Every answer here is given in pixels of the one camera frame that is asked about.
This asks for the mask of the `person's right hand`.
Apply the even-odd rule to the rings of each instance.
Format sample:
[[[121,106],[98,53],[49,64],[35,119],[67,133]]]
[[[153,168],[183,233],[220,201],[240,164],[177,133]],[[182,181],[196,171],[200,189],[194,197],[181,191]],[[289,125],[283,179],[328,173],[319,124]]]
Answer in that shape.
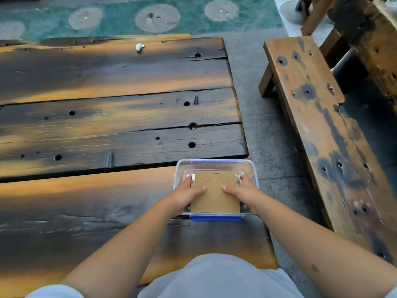
[[[239,193],[236,195],[238,200],[247,205],[251,213],[259,215],[259,206],[264,194],[256,187],[250,179],[245,176],[240,176],[241,184],[239,186]]]

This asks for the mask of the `person's left hand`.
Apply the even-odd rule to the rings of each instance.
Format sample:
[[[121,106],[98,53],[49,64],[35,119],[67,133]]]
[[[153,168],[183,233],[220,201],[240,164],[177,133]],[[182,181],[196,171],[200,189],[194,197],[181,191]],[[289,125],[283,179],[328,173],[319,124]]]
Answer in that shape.
[[[196,196],[193,195],[193,187],[199,186],[192,183],[192,176],[188,176],[185,181],[173,190],[167,197],[172,209],[172,217],[181,215],[184,209],[189,205]]]

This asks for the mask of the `brown cardboard cutout sheet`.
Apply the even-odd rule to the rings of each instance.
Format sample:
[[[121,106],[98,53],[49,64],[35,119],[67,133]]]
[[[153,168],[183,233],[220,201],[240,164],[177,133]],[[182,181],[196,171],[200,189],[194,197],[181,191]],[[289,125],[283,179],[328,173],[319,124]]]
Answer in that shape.
[[[205,187],[206,191],[191,202],[191,213],[238,214],[240,200],[222,190],[223,187],[239,186],[234,171],[197,170],[191,187]]]

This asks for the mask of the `person's left forearm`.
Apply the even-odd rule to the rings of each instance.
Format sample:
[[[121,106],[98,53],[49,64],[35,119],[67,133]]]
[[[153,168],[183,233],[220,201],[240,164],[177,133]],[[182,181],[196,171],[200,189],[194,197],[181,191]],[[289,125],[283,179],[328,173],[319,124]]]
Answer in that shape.
[[[170,194],[79,264],[61,282],[84,298],[128,298],[141,280],[169,220],[192,201]]]

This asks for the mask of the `person's right forearm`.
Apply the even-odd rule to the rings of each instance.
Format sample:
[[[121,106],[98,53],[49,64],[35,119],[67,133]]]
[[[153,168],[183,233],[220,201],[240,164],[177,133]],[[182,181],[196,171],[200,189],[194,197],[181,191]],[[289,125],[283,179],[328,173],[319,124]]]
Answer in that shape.
[[[397,298],[397,268],[260,193],[246,202],[307,277],[330,298]]]

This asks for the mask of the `clear plastic box blue clips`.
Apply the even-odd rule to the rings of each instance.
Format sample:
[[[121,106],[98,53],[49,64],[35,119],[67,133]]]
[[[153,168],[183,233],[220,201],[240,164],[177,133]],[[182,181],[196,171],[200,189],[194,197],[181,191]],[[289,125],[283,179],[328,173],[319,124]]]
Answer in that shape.
[[[237,181],[241,184],[240,176],[247,176],[252,183],[259,187],[255,164],[248,159],[182,159],[176,165],[173,180],[173,189],[179,187],[188,176],[195,181],[197,170],[234,171]],[[241,202],[241,212],[238,214],[216,214],[216,213],[191,213],[190,205],[187,205],[183,216],[195,221],[240,221],[243,217],[253,216],[248,206]]]

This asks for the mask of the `person's light grey shirt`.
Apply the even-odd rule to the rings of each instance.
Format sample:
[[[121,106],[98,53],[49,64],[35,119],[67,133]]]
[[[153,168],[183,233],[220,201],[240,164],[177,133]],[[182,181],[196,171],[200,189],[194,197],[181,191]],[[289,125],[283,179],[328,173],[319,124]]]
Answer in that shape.
[[[183,269],[161,276],[140,298],[301,298],[301,293],[281,269],[261,270],[226,254],[200,255]],[[44,286],[26,298],[84,298],[62,284]]]

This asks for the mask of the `long weathered wooden bench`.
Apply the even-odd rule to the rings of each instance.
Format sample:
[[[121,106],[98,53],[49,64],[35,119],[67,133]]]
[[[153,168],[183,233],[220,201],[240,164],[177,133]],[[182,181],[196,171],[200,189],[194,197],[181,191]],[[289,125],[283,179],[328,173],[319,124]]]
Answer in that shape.
[[[329,229],[397,267],[397,196],[311,36],[265,40],[275,87]]]

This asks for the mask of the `green rug with round patches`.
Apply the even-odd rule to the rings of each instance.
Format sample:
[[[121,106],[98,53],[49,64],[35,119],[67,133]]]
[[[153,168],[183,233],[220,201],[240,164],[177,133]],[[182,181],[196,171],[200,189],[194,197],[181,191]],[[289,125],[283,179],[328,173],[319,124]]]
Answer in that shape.
[[[0,4],[0,40],[192,35],[284,27],[275,0],[49,0]]]

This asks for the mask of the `dark weathered wooden table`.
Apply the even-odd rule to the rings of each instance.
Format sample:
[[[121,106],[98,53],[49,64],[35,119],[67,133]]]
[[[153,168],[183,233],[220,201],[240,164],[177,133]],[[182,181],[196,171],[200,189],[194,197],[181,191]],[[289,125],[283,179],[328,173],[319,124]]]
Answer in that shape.
[[[334,27],[320,50],[330,68],[352,50],[397,111],[397,18],[383,0],[299,0],[303,36],[328,16]]]

